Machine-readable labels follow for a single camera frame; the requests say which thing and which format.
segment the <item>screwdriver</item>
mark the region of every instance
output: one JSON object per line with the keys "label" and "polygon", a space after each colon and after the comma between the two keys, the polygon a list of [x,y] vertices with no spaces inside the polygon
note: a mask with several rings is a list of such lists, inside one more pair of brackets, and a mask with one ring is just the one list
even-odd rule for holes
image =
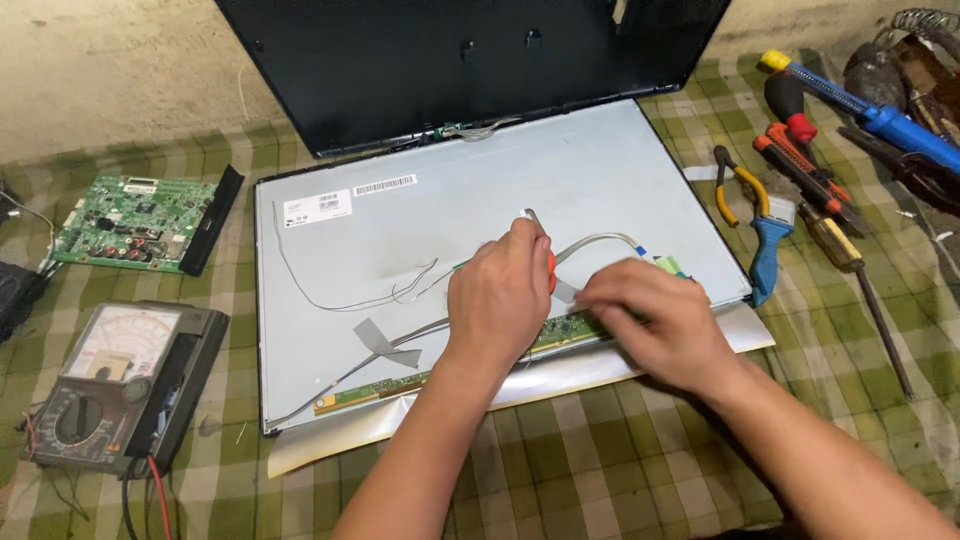
{"label": "screwdriver", "polygon": [[880,306],[876,301],[874,290],[867,281],[866,264],[864,263],[863,257],[850,242],[850,239],[837,227],[837,224],[832,218],[823,215],[806,201],[800,201],[798,203],[798,211],[806,223],[810,235],[813,236],[813,239],[821,249],[824,250],[824,253],[827,254],[830,262],[841,272],[848,274],[854,273],[856,275],[856,280],[859,282],[860,289],[863,291],[863,298],[867,301],[867,308],[870,310],[870,314],[876,323],[876,330],[880,334],[880,340],[883,341],[883,348],[886,349],[887,356],[890,357],[890,365],[893,366],[897,380],[900,382],[903,396],[906,397],[908,401],[912,401],[914,396],[913,386],[910,384],[910,379],[906,376],[906,371],[903,369],[903,362],[900,361],[900,353],[897,352],[897,347],[894,345],[890,330],[887,329],[887,323],[883,319],[883,313],[880,311]]}

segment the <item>checkered tablecloth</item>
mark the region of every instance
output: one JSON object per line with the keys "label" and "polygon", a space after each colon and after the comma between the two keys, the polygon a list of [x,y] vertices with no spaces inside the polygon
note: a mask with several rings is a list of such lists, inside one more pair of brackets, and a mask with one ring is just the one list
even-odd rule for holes
{"label": "checkered tablecloth", "polygon": [[[751,142],[772,116],[761,101],[756,60],[703,61],[684,91],[641,100],[682,166],[710,164],[713,145],[722,143],[735,160],[762,169]],[[821,163],[836,171],[876,230],[855,243],[918,397],[908,403],[901,395],[855,279],[834,270],[803,227],[781,245],[776,294],[759,310],[778,345],[748,356],[953,518],[960,507],[956,264],[931,242],[936,232],[924,209],[899,185],[882,183],[873,163],[833,132],[842,120],[818,102],[808,105],[822,133],[815,142]],[[167,479],[178,537],[329,534],[385,443],[270,480],[265,464],[273,441],[259,435],[257,423],[251,186],[314,162],[290,125],[275,122],[0,166],[14,191],[55,222],[102,173],[217,181],[232,163],[247,176],[202,277],[64,266],[27,323],[0,346],[0,486],[15,478],[0,492],[0,537],[126,537],[115,478],[79,476],[76,496],[85,520],[55,491],[69,498],[76,472],[41,472],[18,462],[25,439],[14,427],[31,404],[46,398],[94,307],[138,299],[213,307],[232,316]],[[749,265],[754,231],[723,226],[712,185],[695,188]],[[746,222],[749,205],[738,193],[728,197]],[[898,209],[919,215],[910,219]],[[3,224],[0,239],[0,258],[7,262],[36,265],[46,253],[47,230],[30,216]],[[156,495],[145,502],[147,487],[132,484],[132,515],[142,538],[146,506],[156,538],[162,534],[159,507]],[[457,482],[444,537],[686,538],[780,518],[771,493],[693,406],[628,380],[488,414]]]}

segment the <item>black plastic strip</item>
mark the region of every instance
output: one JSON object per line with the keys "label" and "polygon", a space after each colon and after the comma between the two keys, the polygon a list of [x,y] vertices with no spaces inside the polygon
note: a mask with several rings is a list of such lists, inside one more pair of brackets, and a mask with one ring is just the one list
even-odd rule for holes
{"label": "black plastic strip", "polygon": [[232,165],[227,165],[220,183],[217,184],[217,190],[213,192],[213,201],[206,207],[204,218],[200,220],[200,226],[197,227],[186,253],[180,260],[180,270],[184,274],[197,278],[203,273],[206,260],[213,253],[213,246],[217,243],[224,223],[227,222],[230,208],[233,207],[233,201],[240,192],[243,180],[243,175],[238,173]]}

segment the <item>sticker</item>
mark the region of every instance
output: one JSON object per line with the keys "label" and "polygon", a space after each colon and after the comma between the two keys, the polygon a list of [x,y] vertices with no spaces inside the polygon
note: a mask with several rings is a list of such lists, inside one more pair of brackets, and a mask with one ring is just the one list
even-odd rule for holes
{"label": "sticker", "polygon": [[410,176],[401,176],[400,178],[385,180],[383,182],[377,182],[375,184],[358,185],[353,189],[353,196],[360,197],[361,195],[370,195],[371,193],[376,193],[378,191],[386,191],[387,189],[393,189],[395,187],[404,187],[405,185],[413,185],[416,183],[417,183],[417,175],[415,174],[412,174]]}
{"label": "sticker", "polygon": [[156,193],[156,187],[152,185],[124,185],[123,190],[127,193],[140,193],[143,195],[153,195]]}
{"label": "sticker", "polygon": [[296,227],[353,213],[350,190],[341,189],[283,203],[283,226]]}

